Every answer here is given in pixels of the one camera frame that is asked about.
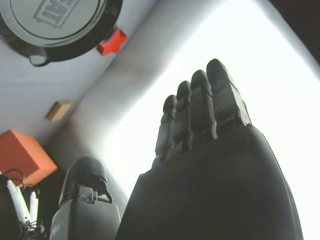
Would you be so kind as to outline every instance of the back of robotic hand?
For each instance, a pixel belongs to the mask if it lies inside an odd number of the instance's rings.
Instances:
[[[219,60],[165,100],[155,153],[116,240],[303,239],[288,183]]]

